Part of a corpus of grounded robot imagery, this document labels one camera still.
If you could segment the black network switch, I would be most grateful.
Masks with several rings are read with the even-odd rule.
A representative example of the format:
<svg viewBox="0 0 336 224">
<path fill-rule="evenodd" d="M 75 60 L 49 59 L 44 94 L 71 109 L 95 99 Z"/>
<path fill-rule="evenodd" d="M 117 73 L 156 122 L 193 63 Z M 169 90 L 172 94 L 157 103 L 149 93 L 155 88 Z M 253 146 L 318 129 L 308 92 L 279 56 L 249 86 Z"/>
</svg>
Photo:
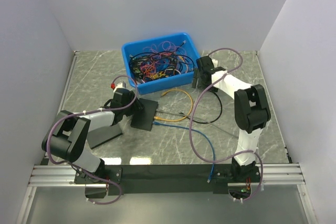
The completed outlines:
<svg viewBox="0 0 336 224">
<path fill-rule="evenodd" d="M 138 130 L 151 131 L 158 102 L 139 98 L 142 109 L 133 114 L 130 126 Z"/>
</svg>

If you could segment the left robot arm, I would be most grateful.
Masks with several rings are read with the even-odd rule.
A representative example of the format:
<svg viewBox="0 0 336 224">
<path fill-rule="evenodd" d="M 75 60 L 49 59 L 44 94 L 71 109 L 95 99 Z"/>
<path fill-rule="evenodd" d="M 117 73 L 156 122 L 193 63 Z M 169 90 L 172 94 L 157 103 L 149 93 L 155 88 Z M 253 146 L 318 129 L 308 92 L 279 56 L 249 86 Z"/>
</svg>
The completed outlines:
<svg viewBox="0 0 336 224">
<path fill-rule="evenodd" d="M 53 164 L 70 164 L 76 171 L 76 182 L 117 185 L 119 180 L 113 180 L 115 176 L 106 170 L 104 160 L 85 149 L 87 136 L 94 130 L 113 126 L 124 116 L 135 115 L 143 108 L 133 91 L 117 88 L 113 98 L 96 110 L 79 113 L 60 111 L 41 147 Z"/>
</svg>

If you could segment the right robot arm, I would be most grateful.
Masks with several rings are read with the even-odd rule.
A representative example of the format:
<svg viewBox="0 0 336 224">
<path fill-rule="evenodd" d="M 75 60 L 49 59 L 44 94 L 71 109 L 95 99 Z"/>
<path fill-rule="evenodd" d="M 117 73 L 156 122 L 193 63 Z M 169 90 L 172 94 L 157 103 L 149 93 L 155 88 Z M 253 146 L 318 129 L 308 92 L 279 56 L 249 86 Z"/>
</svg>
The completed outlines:
<svg viewBox="0 0 336 224">
<path fill-rule="evenodd" d="M 230 168 L 234 180 L 242 182 L 254 171 L 259 137 L 271 119 L 265 89 L 232 76 L 223 67 L 214 65 L 210 56 L 196 61 L 192 87 L 211 86 L 211 91 L 221 90 L 234 100 L 234 118 L 239 128 L 236 156 Z"/>
</svg>

